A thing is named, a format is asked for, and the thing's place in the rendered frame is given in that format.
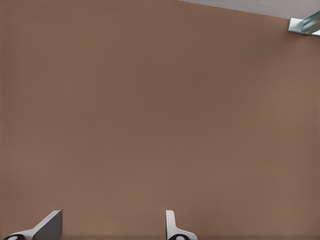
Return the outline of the silver frame post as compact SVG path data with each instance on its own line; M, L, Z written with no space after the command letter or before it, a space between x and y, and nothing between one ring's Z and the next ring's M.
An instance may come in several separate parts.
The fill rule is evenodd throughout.
M288 20L287 31L320 37L320 10L304 19L291 17Z

